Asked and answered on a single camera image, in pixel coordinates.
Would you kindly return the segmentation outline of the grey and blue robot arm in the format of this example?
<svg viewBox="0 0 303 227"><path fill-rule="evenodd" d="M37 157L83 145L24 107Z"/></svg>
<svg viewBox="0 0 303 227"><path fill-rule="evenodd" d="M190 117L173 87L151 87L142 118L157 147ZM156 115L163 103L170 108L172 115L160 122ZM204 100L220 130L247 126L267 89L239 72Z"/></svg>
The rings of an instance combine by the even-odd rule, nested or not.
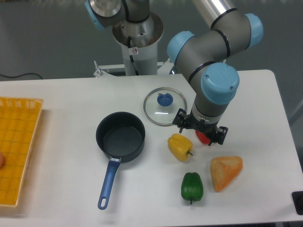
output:
<svg viewBox="0 0 303 227"><path fill-rule="evenodd" d="M194 5L210 31L199 37L183 31L168 44L169 59L196 93L191 112L179 110L172 123L204 134L210 144L223 144L228 129L217 124L240 83L237 71L224 60L258 44L263 25L229 0L196 0ZM97 29L112 27L128 76L156 74L163 23L151 12L149 1L87 0L85 7Z"/></svg>

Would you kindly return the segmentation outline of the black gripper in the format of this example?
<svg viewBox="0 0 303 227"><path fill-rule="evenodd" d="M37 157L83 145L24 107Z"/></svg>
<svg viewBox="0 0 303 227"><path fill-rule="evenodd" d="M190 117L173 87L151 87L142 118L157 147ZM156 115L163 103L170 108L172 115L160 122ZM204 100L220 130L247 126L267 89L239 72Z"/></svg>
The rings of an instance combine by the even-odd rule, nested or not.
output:
<svg viewBox="0 0 303 227"><path fill-rule="evenodd" d="M172 122L173 125L179 128L179 133L182 133L183 129L193 129L203 133L209 138L208 143L211 146L213 143L222 145L228 132L228 128L224 126L217 126L217 122L210 123L206 120L197 120L193 114L187 114L186 111L180 108Z"/></svg>

